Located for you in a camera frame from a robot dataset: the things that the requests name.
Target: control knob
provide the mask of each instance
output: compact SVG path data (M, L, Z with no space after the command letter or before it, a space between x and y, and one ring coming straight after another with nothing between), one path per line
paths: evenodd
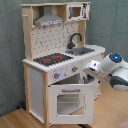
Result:
M73 67L72 71L75 72L78 68L77 67Z
M55 74L54 74L54 78L55 78L55 79L58 79L59 76L60 76L60 74L58 74L58 73L55 73Z

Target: oven door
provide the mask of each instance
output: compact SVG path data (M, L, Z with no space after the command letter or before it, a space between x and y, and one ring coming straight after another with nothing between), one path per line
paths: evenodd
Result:
M61 84L49 87L49 123L91 124L94 106L93 84ZM80 95L84 97L84 109L79 109Z

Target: pegboard panel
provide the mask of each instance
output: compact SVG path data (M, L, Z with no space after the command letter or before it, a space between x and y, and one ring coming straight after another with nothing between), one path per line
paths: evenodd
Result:
M79 22L35 27L31 30L33 58L66 50L70 37L78 33ZM78 36L73 38L78 46Z

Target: shelf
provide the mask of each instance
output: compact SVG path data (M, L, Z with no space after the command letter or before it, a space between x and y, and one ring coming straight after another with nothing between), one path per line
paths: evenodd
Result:
M42 3L42 4L21 4L24 6L47 6L47 5L67 5L67 4L82 4L82 3L91 3L91 2L66 2L66 3Z

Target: wall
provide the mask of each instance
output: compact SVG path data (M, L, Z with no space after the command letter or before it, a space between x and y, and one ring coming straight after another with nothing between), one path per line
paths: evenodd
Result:
M105 47L106 54L118 52L128 61L128 1L90 1L92 4L90 20L87 21L86 43ZM22 66L25 55L20 4L35 2L60 0L0 1L0 116L14 111L21 101L25 101Z

